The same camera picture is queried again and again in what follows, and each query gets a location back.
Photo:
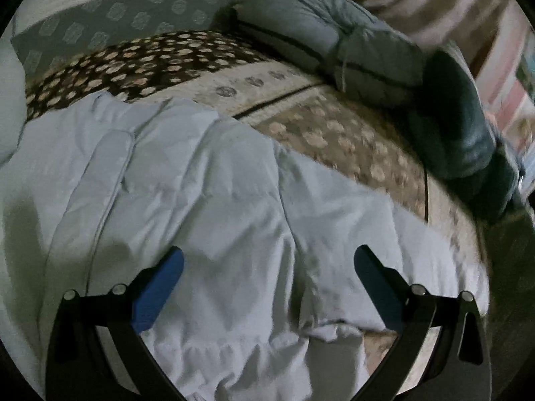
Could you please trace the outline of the light blue padded jacket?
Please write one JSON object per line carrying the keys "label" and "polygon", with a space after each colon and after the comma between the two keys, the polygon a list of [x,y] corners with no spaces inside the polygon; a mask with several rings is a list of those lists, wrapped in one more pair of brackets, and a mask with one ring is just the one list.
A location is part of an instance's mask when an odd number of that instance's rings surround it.
{"label": "light blue padded jacket", "polygon": [[24,125],[1,168],[1,339],[37,389],[66,291],[108,292],[172,246],[185,270],[145,341],[190,400],[347,400],[384,325],[365,244],[437,295],[487,272],[387,194],[188,100],[97,92]]}

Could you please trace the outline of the beige floral bed cover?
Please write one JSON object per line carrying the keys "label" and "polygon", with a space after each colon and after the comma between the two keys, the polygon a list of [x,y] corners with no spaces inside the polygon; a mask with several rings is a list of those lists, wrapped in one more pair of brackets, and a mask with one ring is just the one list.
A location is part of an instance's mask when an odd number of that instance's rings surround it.
{"label": "beige floral bed cover", "polygon": [[186,280],[150,339],[180,384],[263,399],[360,387],[395,338],[354,273],[361,244],[488,311],[472,220],[452,203],[461,233],[439,231],[438,185],[377,113],[278,61],[170,89],[173,205],[147,233],[184,249]]}

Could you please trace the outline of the dark floral blanket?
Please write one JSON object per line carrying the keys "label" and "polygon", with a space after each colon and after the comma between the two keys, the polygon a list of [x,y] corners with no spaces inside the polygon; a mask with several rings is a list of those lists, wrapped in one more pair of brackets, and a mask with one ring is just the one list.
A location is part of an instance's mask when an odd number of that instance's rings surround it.
{"label": "dark floral blanket", "polygon": [[218,31],[185,31],[121,42],[80,55],[26,87],[28,121],[61,110],[93,92],[124,102],[215,73],[266,61],[261,52]]}

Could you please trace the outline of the colourful items at bedside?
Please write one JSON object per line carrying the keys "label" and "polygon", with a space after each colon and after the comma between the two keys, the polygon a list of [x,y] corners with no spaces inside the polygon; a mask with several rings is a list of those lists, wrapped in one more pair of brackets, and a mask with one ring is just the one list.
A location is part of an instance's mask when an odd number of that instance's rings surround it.
{"label": "colourful items at bedside", "polygon": [[534,26],[510,3],[476,83],[491,123],[517,152],[534,154]]}

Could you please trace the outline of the grey-blue folded quilt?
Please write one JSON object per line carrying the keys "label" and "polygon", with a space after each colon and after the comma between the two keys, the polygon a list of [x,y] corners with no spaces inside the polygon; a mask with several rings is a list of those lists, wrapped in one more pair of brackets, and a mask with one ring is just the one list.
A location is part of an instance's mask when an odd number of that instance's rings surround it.
{"label": "grey-blue folded quilt", "polygon": [[243,0],[238,25],[353,101],[391,107],[421,83],[424,52],[352,0]]}

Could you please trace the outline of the grey patterned bolster cushion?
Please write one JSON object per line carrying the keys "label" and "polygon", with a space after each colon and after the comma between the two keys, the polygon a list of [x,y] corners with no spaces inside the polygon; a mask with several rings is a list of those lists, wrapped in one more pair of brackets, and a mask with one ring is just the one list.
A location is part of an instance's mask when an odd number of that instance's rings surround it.
{"label": "grey patterned bolster cushion", "polygon": [[26,78],[40,79],[80,55],[177,31],[204,31],[240,0],[93,0],[18,33],[14,50]]}

